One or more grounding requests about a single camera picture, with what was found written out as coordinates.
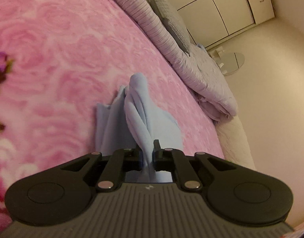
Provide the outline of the light blue sweatshirt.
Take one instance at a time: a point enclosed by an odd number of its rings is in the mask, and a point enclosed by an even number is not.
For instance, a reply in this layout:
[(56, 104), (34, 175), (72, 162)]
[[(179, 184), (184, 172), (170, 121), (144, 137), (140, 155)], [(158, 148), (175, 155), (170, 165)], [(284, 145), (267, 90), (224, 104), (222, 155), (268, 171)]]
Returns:
[(136, 146), (142, 150), (143, 169), (127, 173), (127, 182), (172, 182), (168, 171), (156, 171), (153, 167), (153, 142), (158, 140), (162, 148), (183, 150), (181, 131), (176, 119), (150, 98), (143, 74), (132, 75), (110, 105), (97, 104), (96, 124), (95, 150), (104, 156)]

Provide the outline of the cream quilted headboard cushion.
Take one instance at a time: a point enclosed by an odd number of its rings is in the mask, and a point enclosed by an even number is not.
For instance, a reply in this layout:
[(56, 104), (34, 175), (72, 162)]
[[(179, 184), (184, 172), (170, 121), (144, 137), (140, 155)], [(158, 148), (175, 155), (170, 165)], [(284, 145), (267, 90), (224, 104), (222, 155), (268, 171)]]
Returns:
[(243, 125), (238, 116), (215, 123), (215, 129), (226, 160), (256, 170)]

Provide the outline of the striped lilac duvet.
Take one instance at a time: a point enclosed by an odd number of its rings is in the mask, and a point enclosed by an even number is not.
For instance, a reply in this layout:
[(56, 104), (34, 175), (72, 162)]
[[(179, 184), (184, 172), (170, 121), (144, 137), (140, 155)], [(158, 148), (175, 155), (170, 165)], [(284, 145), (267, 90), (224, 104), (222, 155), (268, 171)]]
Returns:
[(114, 0), (140, 26), (183, 82), (198, 94), (202, 110), (221, 121), (237, 115), (238, 106), (217, 63), (202, 48), (182, 50), (153, 11), (153, 1)]

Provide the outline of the oval vanity mirror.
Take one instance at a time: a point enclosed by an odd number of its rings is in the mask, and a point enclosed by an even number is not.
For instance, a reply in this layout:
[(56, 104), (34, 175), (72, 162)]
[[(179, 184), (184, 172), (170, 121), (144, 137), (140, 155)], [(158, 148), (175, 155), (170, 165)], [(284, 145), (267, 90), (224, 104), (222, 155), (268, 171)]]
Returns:
[(232, 52), (224, 53), (221, 56), (215, 57), (214, 60), (218, 64), (222, 74), (228, 76), (237, 72), (243, 66), (245, 57), (242, 53)]

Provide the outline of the pink rose blanket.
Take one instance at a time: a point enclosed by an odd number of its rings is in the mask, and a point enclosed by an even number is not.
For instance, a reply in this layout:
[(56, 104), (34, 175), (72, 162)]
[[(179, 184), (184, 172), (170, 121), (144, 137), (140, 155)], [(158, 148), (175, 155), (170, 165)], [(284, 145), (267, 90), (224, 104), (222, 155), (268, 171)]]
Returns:
[(17, 180), (94, 150), (95, 108), (134, 73), (182, 132), (183, 151), (222, 157), (213, 122), (141, 29), (113, 0), (0, 0), (0, 231)]

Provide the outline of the grey textured pillow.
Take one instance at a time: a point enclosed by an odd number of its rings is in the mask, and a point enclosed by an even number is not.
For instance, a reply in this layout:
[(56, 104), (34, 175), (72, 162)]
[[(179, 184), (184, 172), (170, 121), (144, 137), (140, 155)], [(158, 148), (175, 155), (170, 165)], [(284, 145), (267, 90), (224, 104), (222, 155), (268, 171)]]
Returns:
[(187, 27), (177, 10), (168, 0), (149, 0), (155, 14), (160, 18), (162, 24), (172, 35), (179, 48), (184, 52), (190, 53), (190, 37)]

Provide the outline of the white wardrobe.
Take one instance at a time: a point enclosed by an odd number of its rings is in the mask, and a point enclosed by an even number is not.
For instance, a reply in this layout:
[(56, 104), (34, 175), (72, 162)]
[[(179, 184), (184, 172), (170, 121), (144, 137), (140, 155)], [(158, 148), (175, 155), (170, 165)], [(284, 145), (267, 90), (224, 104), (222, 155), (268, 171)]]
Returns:
[(274, 18), (271, 0), (168, 0), (182, 17), (191, 40), (212, 48)]

